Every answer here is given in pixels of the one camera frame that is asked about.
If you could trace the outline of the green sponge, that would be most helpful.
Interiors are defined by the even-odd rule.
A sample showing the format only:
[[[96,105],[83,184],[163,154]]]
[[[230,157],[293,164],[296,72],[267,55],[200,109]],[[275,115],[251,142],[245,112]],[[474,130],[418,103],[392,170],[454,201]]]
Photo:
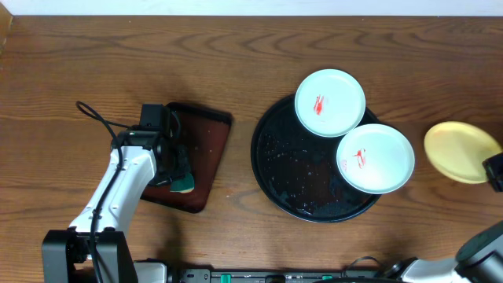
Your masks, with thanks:
[[[172,193],[190,193],[195,188],[195,181],[191,173],[185,174],[182,178],[175,179],[170,185]]]

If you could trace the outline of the yellow plate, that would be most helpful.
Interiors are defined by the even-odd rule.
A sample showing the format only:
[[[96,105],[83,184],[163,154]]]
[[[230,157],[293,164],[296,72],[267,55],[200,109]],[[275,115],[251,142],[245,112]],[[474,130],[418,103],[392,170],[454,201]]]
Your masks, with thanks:
[[[457,182],[480,184],[488,181],[483,161],[501,153],[502,146],[479,127],[448,121],[427,131],[424,150],[442,175]]]

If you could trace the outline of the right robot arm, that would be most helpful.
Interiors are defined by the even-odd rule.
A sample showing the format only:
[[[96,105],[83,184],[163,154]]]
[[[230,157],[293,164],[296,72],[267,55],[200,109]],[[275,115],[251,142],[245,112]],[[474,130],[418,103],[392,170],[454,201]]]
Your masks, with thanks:
[[[501,282],[502,222],[476,234],[452,259],[410,258],[378,278],[384,282]]]

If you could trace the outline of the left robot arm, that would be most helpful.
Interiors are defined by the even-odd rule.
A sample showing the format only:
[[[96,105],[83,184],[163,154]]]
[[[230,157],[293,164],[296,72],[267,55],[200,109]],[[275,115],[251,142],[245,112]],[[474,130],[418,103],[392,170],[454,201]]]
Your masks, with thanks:
[[[147,186],[188,193],[195,181],[185,148],[172,145],[181,128],[176,112],[147,105],[138,127],[112,137],[109,166],[87,206],[66,230],[42,242],[46,282],[171,282],[167,264],[132,260],[127,231]]]

